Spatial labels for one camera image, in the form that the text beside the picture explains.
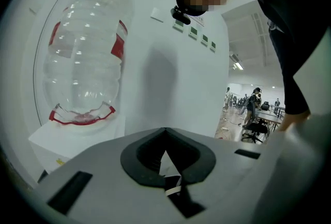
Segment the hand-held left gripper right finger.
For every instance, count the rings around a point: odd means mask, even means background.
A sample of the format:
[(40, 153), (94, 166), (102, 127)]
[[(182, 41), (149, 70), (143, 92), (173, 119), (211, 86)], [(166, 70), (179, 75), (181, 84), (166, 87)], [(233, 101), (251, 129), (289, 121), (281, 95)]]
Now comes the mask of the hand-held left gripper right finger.
[(276, 191), (270, 181), (279, 158), (279, 134), (266, 144), (206, 137), (166, 128), (174, 140), (182, 170), (182, 189), (173, 195), (178, 214), (167, 224), (275, 224)]

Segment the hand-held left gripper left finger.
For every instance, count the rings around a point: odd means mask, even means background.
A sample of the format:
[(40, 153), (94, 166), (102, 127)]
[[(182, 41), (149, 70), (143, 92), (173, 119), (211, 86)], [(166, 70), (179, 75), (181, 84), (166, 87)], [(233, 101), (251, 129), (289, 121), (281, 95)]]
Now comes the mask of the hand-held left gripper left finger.
[(70, 224), (179, 224), (184, 215), (166, 196), (164, 187), (143, 186), (123, 169), (121, 160), (140, 177), (136, 155), (125, 149), (149, 139), (158, 129), (98, 143), (48, 175), (36, 188), (56, 223)]

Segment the person's left forearm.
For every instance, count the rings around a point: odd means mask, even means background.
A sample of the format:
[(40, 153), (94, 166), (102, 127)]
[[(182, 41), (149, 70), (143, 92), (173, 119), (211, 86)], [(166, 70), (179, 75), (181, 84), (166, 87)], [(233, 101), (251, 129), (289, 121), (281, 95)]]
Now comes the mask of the person's left forearm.
[(285, 113), (283, 121), (277, 128), (277, 131), (286, 131), (291, 125), (304, 122), (310, 114), (309, 110), (300, 114)]

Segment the black office chair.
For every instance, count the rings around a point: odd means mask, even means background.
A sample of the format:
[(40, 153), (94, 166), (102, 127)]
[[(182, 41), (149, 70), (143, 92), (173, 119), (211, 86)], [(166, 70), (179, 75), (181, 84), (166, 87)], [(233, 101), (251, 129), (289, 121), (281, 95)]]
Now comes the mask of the black office chair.
[(253, 143), (255, 143), (255, 144), (257, 142), (263, 143), (263, 141), (260, 140), (259, 136), (261, 134), (263, 134), (265, 136), (267, 135), (267, 133), (268, 133), (267, 122), (263, 119), (259, 119), (257, 123), (253, 122), (249, 125), (244, 125), (243, 130), (251, 131), (251, 134), (244, 132), (242, 134), (241, 141), (252, 140)]

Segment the office table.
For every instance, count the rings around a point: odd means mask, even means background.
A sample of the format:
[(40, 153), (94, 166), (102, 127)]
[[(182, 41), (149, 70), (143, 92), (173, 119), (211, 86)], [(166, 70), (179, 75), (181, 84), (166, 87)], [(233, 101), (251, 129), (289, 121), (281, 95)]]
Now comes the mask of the office table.
[(268, 111), (256, 110), (255, 111), (256, 117), (264, 119), (267, 122), (272, 122), (276, 124), (281, 124), (282, 119), (278, 118), (277, 115)]

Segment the white water dispenser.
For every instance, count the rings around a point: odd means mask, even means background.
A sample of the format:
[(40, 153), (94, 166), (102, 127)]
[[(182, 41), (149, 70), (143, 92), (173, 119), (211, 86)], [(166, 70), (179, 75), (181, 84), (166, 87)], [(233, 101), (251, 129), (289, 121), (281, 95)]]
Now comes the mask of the white water dispenser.
[(91, 125), (62, 125), (48, 121), (30, 137), (32, 149), (48, 173), (98, 143), (123, 137), (126, 117), (113, 113)]

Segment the ceiling air conditioner vent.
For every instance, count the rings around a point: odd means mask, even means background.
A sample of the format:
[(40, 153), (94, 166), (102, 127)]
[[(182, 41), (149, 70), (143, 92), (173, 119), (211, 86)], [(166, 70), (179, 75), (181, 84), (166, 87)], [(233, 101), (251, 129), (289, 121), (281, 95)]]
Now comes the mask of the ceiling air conditioner vent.
[(240, 60), (238, 59), (237, 55), (234, 54), (232, 51), (229, 52), (229, 58), (231, 61), (231, 65), (233, 66), (233, 69), (236, 70), (244, 70), (242, 65), (240, 64)]

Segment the large clear water bottle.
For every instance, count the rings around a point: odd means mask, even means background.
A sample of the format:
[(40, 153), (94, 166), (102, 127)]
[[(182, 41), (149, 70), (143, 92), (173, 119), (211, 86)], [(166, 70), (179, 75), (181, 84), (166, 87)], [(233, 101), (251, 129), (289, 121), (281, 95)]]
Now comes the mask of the large clear water bottle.
[(133, 0), (69, 0), (43, 64), (50, 121), (89, 126), (115, 113), (133, 14)]

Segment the person's black clothing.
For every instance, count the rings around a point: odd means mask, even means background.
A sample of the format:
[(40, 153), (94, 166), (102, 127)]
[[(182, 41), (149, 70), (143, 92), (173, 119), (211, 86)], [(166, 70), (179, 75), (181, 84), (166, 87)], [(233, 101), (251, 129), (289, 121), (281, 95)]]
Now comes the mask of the person's black clothing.
[(331, 27), (331, 0), (258, 0), (266, 17), (276, 26), (269, 30), (279, 59), (285, 112), (295, 115), (308, 105), (293, 76)]

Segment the blank white wall plate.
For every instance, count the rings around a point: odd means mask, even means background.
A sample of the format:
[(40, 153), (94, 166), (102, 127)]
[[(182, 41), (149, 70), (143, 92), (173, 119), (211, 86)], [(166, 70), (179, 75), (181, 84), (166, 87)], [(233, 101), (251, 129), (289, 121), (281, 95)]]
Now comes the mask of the blank white wall plate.
[(161, 23), (163, 23), (165, 20), (164, 12), (156, 7), (152, 9), (150, 17)]

